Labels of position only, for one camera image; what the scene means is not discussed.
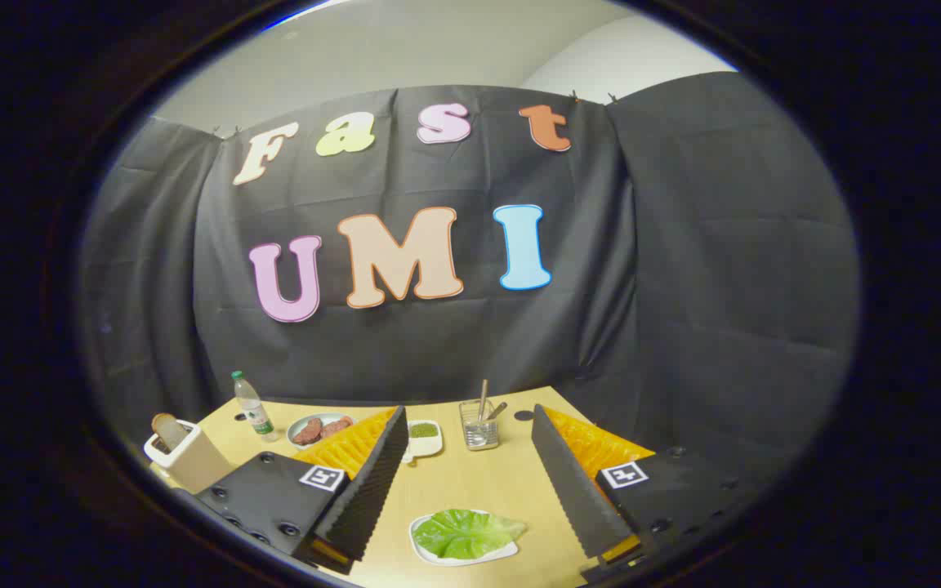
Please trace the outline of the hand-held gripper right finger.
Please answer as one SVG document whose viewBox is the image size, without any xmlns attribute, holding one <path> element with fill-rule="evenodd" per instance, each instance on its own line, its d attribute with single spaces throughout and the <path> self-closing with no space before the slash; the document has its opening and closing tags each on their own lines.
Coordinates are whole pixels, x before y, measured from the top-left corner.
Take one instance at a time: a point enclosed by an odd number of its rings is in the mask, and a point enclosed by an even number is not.
<svg viewBox="0 0 941 588">
<path fill-rule="evenodd" d="M 756 494 L 747 478 L 695 452 L 654 452 L 542 405 L 533 410 L 533 444 L 587 557 L 587 583 L 653 572 Z"/>
</svg>

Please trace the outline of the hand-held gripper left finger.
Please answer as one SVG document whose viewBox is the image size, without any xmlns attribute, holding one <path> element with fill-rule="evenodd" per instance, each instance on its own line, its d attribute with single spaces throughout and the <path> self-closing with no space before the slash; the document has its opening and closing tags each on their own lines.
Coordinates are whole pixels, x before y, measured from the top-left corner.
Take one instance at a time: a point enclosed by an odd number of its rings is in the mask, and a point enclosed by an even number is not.
<svg viewBox="0 0 941 588">
<path fill-rule="evenodd" d="M 350 573 L 365 554 L 408 446 L 403 406 L 295 457 L 262 451 L 193 495 L 193 507 L 280 554 Z"/>
</svg>

